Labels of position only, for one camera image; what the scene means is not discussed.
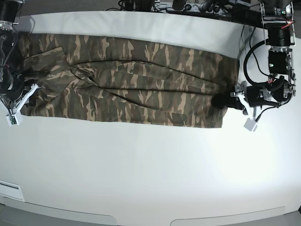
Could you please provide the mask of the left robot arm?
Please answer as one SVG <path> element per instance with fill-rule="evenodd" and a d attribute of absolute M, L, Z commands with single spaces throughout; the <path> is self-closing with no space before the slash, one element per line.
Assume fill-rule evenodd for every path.
<path fill-rule="evenodd" d="M 218 0 L 217 5 L 225 10 L 224 16 L 231 20 L 250 25 L 254 29 L 262 28 L 264 38 L 249 51 L 243 61 L 245 81 L 231 90 L 213 97 L 212 105 L 217 108 L 235 108 L 248 116 L 244 127 L 249 131 L 257 129 L 261 118 L 256 115 L 257 107 L 279 108 L 289 103 L 296 95 L 296 76 L 293 69 L 293 50 L 296 37 L 294 30 L 294 9 L 291 0 L 261 0 L 260 11 L 250 6 L 240 6 L 229 0 Z M 257 48 L 266 45 L 268 50 L 268 69 L 265 82 L 255 82 L 248 75 L 247 63 L 255 55 Z"/>

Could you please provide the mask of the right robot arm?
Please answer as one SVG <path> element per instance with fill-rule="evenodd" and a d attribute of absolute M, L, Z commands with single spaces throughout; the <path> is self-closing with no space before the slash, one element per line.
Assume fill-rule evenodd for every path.
<path fill-rule="evenodd" d="M 17 49 L 19 24 L 24 0 L 0 2 L 0 105 L 6 112 L 9 126 L 23 121 L 21 109 L 29 104 L 31 96 L 42 88 L 24 76 L 24 63 Z"/>

